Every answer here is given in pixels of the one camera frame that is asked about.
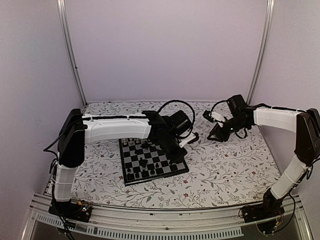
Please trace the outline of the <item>black and grey chessboard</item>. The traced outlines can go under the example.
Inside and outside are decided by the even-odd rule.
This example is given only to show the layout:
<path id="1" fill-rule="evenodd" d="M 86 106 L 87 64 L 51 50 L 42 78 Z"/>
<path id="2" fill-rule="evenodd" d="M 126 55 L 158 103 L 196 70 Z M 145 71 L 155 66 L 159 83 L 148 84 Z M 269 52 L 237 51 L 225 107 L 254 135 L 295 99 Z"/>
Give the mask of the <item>black and grey chessboard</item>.
<path id="1" fill-rule="evenodd" d="M 158 145 L 147 139 L 122 138 L 118 143 L 125 186 L 189 172 L 185 161 L 172 162 Z"/>

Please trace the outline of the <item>black chess rook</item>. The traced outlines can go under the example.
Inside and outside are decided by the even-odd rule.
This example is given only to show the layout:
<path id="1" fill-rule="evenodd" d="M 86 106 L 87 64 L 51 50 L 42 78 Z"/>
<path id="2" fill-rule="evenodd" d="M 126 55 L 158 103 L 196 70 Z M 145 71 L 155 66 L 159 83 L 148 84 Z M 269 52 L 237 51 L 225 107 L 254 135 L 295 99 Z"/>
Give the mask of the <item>black chess rook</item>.
<path id="1" fill-rule="evenodd" d="M 131 173 L 128 173 L 126 177 L 128 181 L 131 181 L 133 179 L 133 175 Z"/>

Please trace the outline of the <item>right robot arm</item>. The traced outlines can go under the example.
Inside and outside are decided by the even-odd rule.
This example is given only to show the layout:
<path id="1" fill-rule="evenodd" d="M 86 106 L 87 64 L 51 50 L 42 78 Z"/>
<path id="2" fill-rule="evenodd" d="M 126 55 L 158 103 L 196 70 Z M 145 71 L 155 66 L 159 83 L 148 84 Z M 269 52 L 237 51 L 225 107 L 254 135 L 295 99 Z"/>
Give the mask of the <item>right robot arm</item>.
<path id="1" fill-rule="evenodd" d="M 281 170 L 279 179 L 265 192 L 258 213 L 269 218 L 278 205 L 320 159 L 320 112 L 258 103 L 249 105 L 242 95 L 216 102 L 203 117 L 215 123 L 208 140 L 227 142 L 232 134 L 252 127 L 262 130 L 263 139 Z"/>

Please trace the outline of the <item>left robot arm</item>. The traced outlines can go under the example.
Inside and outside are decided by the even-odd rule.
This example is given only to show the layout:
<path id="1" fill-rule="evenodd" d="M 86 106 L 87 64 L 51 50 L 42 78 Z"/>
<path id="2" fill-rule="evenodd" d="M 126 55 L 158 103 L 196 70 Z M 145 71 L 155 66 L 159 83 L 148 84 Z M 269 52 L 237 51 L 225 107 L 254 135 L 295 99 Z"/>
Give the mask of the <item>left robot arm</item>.
<path id="1" fill-rule="evenodd" d="M 55 209 L 63 216 L 74 213 L 71 190 L 76 170 L 85 160 L 85 147 L 99 141 L 146 139 L 155 143 L 173 163 L 184 160 L 185 145 L 194 120 L 179 110 L 172 115 L 160 115 L 154 110 L 136 114 L 94 115 L 72 109 L 58 137 L 57 167 L 52 198 Z"/>

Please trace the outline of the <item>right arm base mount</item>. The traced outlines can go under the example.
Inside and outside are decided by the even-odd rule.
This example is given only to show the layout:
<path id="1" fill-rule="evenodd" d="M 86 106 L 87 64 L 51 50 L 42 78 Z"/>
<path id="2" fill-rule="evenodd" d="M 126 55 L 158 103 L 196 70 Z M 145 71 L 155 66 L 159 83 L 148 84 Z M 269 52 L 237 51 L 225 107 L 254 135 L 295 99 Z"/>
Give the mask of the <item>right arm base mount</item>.
<path id="1" fill-rule="evenodd" d="M 238 215 L 244 219 L 245 223 L 261 221 L 256 224 L 258 231 L 264 235 L 272 235 L 282 223 L 284 213 L 285 210 L 282 204 L 277 205 L 275 208 L 269 208 L 260 203 L 243 206 Z"/>

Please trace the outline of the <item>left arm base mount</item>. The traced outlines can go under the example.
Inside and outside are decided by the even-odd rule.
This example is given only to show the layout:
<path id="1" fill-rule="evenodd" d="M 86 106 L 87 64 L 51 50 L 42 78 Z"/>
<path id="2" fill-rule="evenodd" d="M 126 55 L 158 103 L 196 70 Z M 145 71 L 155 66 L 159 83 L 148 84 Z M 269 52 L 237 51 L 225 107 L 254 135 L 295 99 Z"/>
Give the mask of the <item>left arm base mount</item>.
<path id="1" fill-rule="evenodd" d="M 53 198 L 48 212 L 61 218 L 88 223 L 92 214 L 92 206 L 91 202 L 84 200 L 59 202 Z"/>

